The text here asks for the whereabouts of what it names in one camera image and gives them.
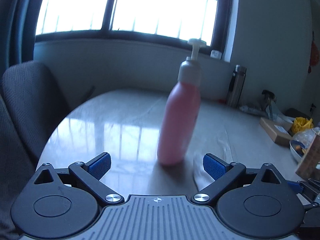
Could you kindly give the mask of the white cleaning cloth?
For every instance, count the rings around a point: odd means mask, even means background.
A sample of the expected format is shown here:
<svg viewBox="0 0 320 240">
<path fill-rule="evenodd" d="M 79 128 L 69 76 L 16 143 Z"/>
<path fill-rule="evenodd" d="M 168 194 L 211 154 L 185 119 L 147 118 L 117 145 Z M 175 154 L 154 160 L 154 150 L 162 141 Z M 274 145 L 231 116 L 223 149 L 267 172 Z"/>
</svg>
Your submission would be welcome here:
<svg viewBox="0 0 320 240">
<path fill-rule="evenodd" d="M 203 156 L 196 155 L 194 157 L 193 169 L 193 177 L 198 191 L 215 181 L 203 168 Z"/>
</svg>

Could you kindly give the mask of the pink pump bottle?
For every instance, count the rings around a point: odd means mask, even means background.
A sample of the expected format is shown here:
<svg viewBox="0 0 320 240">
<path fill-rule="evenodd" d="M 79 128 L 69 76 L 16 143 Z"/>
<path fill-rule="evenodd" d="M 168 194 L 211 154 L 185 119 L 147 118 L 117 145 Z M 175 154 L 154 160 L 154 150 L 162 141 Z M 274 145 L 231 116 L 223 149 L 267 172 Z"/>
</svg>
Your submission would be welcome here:
<svg viewBox="0 0 320 240">
<path fill-rule="evenodd" d="M 192 46 L 191 55 L 181 63 L 165 106 L 157 148 L 161 165 L 176 165 L 184 159 L 199 114 L 201 66 L 197 57 L 206 42 L 192 38 L 188 44 Z"/>
</svg>

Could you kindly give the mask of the cardboard box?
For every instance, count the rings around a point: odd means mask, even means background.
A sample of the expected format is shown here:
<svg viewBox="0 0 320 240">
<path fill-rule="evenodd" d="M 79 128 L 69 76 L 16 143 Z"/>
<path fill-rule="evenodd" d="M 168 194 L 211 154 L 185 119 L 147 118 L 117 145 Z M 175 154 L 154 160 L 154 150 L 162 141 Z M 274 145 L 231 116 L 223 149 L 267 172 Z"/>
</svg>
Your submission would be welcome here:
<svg viewBox="0 0 320 240">
<path fill-rule="evenodd" d="M 292 137 L 280 124 L 266 118 L 260 118 L 259 124 L 275 144 L 284 147 L 290 146 Z"/>
</svg>

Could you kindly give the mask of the black spray bottle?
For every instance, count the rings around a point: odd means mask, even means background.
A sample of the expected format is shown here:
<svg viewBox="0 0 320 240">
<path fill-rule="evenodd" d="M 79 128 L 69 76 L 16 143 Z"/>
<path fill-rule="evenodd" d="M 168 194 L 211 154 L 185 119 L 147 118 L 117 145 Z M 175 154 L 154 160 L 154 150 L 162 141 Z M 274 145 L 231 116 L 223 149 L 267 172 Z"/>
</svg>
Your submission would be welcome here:
<svg viewBox="0 0 320 240">
<path fill-rule="evenodd" d="M 262 91 L 263 101 L 261 103 L 261 109 L 264 110 L 267 114 L 267 117 L 270 120 L 273 120 L 273 109 L 272 103 L 275 101 L 276 96 L 273 92 L 264 89 Z"/>
</svg>

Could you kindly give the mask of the bowl with food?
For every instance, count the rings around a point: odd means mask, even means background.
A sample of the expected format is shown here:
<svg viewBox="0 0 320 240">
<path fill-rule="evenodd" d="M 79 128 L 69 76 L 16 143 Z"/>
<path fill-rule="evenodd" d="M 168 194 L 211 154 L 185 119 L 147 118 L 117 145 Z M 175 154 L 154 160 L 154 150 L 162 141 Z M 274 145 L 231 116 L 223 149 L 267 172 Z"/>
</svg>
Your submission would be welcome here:
<svg viewBox="0 0 320 240">
<path fill-rule="evenodd" d="M 296 133 L 290 141 L 290 151 L 296 162 L 300 162 L 315 136 L 319 135 L 319 127 L 306 129 Z"/>
</svg>

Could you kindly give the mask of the steel thermos flask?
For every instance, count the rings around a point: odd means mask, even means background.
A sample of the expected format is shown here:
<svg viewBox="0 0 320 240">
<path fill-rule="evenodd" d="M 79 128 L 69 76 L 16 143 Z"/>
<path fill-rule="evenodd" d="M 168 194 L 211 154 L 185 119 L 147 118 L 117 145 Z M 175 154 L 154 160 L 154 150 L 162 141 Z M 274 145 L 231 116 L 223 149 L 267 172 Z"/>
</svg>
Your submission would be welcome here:
<svg viewBox="0 0 320 240">
<path fill-rule="evenodd" d="M 239 104 L 242 89 L 246 78 L 246 67 L 236 65 L 232 73 L 232 78 L 229 83 L 226 103 L 228 106 L 236 108 Z"/>
</svg>

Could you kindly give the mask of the brown carton box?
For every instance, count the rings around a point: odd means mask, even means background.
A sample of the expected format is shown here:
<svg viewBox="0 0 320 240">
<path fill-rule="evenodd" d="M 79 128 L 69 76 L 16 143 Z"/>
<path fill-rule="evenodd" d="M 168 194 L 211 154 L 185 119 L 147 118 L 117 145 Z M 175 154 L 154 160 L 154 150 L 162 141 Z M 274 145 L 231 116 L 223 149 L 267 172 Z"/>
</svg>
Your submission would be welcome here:
<svg viewBox="0 0 320 240">
<path fill-rule="evenodd" d="M 316 135 L 311 143 L 311 146 L 307 149 L 301 162 L 298 164 L 296 174 L 304 180 L 314 179 L 319 181 L 319 135 Z"/>
</svg>

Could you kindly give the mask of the yellow plastic bag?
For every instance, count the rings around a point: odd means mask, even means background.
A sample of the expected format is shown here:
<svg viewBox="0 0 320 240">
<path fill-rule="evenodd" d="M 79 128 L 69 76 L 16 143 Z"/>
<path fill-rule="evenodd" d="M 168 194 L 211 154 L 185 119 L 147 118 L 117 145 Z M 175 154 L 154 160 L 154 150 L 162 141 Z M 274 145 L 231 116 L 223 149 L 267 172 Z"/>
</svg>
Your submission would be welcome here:
<svg viewBox="0 0 320 240">
<path fill-rule="evenodd" d="M 297 117 L 293 121 L 291 131 L 296 134 L 298 132 L 303 132 L 307 129 L 312 129 L 314 127 L 313 120 L 304 117 Z"/>
</svg>

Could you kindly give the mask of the small clear cup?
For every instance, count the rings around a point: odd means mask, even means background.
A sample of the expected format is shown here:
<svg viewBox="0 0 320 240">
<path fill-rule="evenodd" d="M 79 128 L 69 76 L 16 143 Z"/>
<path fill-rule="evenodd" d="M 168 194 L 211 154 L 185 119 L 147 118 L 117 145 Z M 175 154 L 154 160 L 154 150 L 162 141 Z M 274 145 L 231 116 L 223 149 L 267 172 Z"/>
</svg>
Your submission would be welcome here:
<svg viewBox="0 0 320 240">
<path fill-rule="evenodd" d="M 222 57 L 222 53 L 218 50 L 212 50 L 211 53 L 210 53 L 210 57 L 213 58 L 213 59 L 217 59 L 217 60 L 220 60 L 221 57 Z"/>
</svg>

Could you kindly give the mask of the blue curtain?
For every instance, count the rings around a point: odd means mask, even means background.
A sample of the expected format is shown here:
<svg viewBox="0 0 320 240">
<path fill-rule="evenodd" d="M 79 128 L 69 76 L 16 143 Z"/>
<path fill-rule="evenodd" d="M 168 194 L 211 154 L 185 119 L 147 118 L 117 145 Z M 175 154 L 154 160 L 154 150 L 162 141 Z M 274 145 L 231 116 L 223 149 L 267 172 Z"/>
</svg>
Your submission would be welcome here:
<svg viewBox="0 0 320 240">
<path fill-rule="evenodd" d="M 1 74 L 31 61 L 42 0 L 1 0 Z"/>
</svg>

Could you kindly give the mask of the red wall ornament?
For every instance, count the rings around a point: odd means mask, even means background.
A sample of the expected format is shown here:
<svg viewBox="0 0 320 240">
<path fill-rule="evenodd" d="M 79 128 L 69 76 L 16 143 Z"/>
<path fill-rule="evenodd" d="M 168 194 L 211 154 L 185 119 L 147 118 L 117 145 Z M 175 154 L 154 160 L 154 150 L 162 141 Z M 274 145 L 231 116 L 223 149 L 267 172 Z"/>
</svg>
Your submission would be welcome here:
<svg viewBox="0 0 320 240">
<path fill-rule="evenodd" d="M 319 64 L 319 49 L 315 43 L 314 31 L 312 32 L 311 52 L 308 66 L 308 74 L 312 72 L 312 68 Z"/>
</svg>

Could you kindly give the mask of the window frame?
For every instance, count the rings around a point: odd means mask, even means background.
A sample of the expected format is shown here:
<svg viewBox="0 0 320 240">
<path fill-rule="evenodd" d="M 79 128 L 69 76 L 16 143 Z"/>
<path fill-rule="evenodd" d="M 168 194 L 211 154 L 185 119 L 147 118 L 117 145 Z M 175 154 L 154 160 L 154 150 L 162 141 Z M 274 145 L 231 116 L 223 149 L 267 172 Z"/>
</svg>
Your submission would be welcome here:
<svg viewBox="0 0 320 240">
<path fill-rule="evenodd" d="M 223 52 L 233 0 L 42 0 L 36 41 L 97 38 Z"/>
</svg>

